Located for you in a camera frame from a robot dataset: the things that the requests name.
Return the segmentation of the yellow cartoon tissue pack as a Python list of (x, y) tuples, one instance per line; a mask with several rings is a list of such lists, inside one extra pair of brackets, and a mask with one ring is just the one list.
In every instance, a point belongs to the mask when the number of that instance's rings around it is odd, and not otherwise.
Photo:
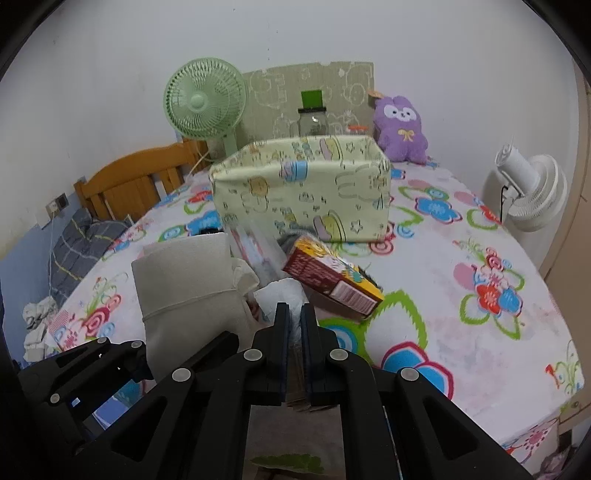
[(283, 272), (353, 317), (369, 317), (385, 299), (360, 267), (308, 234), (297, 236), (287, 249)]

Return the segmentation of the clear plastic packet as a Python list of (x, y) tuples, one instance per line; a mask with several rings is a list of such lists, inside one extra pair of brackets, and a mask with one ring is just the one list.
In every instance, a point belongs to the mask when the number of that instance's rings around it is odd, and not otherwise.
[(276, 239), (263, 232), (253, 223), (230, 223), (224, 225), (233, 256), (245, 260), (259, 277), (259, 285), (266, 286), (274, 281), (287, 278), (283, 266), (286, 253)]

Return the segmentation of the white tissue packet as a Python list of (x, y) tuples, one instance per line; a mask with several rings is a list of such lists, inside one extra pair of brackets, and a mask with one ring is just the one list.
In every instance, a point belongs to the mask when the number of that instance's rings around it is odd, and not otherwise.
[(290, 309), (291, 325), (294, 330), (300, 329), (301, 308), (308, 303), (301, 283), (293, 278), (284, 278), (270, 282), (265, 287), (253, 292), (253, 298), (259, 305), (260, 322), (263, 325), (274, 323), (276, 306), (286, 303)]

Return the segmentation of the white crumpled cloth on bed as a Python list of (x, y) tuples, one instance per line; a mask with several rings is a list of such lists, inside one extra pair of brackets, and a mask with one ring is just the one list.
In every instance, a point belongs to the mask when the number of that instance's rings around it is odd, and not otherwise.
[(29, 303), (23, 308), (23, 320), (27, 333), (24, 338), (23, 359), (27, 363), (36, 363), (45, 357), (44, 338), (48, 325), (58, 312), (58, 306), (51, 296), (39, 303)]

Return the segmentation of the floral tablecloth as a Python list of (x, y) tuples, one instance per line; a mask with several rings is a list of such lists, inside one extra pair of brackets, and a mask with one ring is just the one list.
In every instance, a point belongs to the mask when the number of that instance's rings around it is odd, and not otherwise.
[(389, 370), (413, 367), (530, 471), (557, 447), (559, 416), (585, 378), (536, 266), (448, 170), (394, 170), (377, 244), (335, 251), (385, 299), (363, 322), (318, 310), (342, 348)]

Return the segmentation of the grey plaid bedding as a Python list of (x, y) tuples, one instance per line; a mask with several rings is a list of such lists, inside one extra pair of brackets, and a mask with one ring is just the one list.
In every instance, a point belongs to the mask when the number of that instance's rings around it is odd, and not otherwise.
[(58, 308), (128, 228), (124, 221), (97, 220), (86, 208), (73, 214), (50, 251), (49, 295)]

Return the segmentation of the yellow cartoon fabric storage box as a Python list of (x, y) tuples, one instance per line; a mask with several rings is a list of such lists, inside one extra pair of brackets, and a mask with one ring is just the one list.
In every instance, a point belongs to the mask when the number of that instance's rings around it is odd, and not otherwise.
[(389, 225), (391, 163), (369, 136), (259, 141), (209, 170), (228, 225), (280, 238), (304, 229), (328, 242), (377, 242)]

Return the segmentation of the white standing fan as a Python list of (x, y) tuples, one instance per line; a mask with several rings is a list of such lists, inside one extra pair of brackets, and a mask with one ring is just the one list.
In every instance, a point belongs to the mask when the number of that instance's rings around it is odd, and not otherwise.
[(551, 155), (527, 158), (511, 143), (488, 151), (485, 165), (483, 200), (547, 277), (572, 224), (567, 175)]

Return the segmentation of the glass mason jar mug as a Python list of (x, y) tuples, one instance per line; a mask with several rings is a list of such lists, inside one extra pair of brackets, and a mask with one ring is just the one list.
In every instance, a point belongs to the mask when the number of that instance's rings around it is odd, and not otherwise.
[(300, 137), (329, 135), (327, 108), (311, 107), (298, 109), (297, 135)]

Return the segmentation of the purple bunny plush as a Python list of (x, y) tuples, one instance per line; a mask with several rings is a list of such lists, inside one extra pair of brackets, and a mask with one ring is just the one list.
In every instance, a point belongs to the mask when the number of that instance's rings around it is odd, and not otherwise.
[(409, 99), (404, 96), (377, 99), (374, 124), (377, 143), (391, 162), (427, 163), (429, 143), (422, 130), (421, 116)]

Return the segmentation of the green desk fan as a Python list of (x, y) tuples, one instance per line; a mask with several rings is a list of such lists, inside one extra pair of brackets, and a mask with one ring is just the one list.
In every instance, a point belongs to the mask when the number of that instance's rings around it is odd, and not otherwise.
[(219, 139), (226, 155), (238, 151), (235, 129), (245, 113), (246, 101), (242, 73), (214, 57), (182, 65), (163, 93), (164, 113), (176, 132), (199, 141)]

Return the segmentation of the green patterned cardboard panel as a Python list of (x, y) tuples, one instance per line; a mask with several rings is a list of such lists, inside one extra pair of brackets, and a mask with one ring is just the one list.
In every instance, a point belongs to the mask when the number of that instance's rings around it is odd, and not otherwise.
[(236, 137), (252, 141), (290, 137), (303, 107), (301, 93), (322, 92), (329, 131), (348, 134), (349, 127), (373, 127), (369, 92), (375, 87), (374, 64), (341, 61), (273, 67), (247, 72), (247, 102)]

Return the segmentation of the green cup on jar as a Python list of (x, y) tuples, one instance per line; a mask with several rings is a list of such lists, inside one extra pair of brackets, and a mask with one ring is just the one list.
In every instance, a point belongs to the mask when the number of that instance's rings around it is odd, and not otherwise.
[(301, 107), (305, 110), (321, 109), (324, 107), (322, 90), (301, 91)]

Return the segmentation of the wall power socket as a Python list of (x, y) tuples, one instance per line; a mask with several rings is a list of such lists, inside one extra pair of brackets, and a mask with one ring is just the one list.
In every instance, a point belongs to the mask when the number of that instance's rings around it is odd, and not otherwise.
[(53, 219), (56, 215), (59, 215), (68, 206), (68, 197), (65, 193), (62, 193), (46, 205), (46, 212), (49, 218)]

